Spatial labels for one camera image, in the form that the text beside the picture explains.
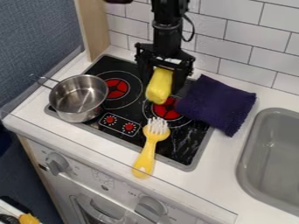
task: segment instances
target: sink basin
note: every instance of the sink basin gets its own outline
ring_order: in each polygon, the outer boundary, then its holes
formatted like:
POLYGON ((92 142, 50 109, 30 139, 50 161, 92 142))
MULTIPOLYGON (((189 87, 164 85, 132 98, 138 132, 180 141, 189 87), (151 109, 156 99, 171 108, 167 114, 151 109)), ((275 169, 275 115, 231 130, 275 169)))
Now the sink basin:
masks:
POLYGON ((268 108, 256 116, 237 179, 255 199, 299 216, 298 113, 268 108))

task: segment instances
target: toy stove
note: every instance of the toy stove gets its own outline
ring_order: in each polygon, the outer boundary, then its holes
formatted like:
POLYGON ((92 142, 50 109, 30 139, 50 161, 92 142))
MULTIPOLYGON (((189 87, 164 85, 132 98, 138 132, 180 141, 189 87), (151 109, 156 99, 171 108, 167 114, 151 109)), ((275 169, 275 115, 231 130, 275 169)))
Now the toy stove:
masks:
MULTIPOLYGON (((193 81, 188 80, 182 91, 164 105, 156 105, 145 99, 145 87, 134 63, 103 56, 84 74, 101 77, 109 92, 97 118, 74 125, 140 151, 146 140, 143 126, 151 117, 162 117, 168 122, 171 134, 157 144, 156 159, 185 171, 195 168, 212 131, 206 123, 190 120, 175 111, 176 103, 193 81)), ((50 106, 45 111, 58 117, 50 106)))

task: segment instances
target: yellow brush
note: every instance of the yellow brush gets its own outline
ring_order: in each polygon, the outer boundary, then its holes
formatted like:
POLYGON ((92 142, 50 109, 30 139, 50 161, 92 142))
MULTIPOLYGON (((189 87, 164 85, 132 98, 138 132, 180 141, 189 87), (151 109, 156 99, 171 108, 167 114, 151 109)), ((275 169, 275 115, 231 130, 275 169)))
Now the yellow brush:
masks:
POLYGON ((132 172, 140 179, 146 179, 154 170, 156 143, 165 140, 170 135, 167 122, 162 118, 148 120, 143 127, 143 134, 147 137, 143 151, 134 162, 132 172))

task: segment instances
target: washing machine door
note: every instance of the washing machine door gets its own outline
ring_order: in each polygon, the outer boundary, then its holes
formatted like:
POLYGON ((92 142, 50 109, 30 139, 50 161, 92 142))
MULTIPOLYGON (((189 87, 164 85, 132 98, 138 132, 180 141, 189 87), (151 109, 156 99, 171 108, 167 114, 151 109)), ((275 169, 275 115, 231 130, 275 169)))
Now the washing machine door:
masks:
POLYGON ((91 199, 84 194, 75 196, 77 212, 86 224, 130 224, 134 223, 128 216, 128 211, 111 200, 97 196, 91 199))

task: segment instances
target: black cable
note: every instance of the black cable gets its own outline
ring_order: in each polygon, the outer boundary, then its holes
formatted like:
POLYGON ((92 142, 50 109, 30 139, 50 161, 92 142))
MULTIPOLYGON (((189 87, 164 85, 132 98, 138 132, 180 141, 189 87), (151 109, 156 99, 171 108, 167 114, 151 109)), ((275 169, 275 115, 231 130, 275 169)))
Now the black cable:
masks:
POLYGON ((192 26, 192 34, 191 34, 191 36, 190 36, 188 39, 186 39, 186 38, 184 37, 184 35, 182 35, 182 39, 183 39, 184 42, 190 42, 190 41, 192 41, 192 39, 194 38, 194 35, 195 35, 195 26, 194 26, 194 23, 192 22, 192 20, 190 20, 190 18, 187 17, 185 14, 183 15, 183 18, 184 18, 189 24, 191 24, 191 26, 192 26))

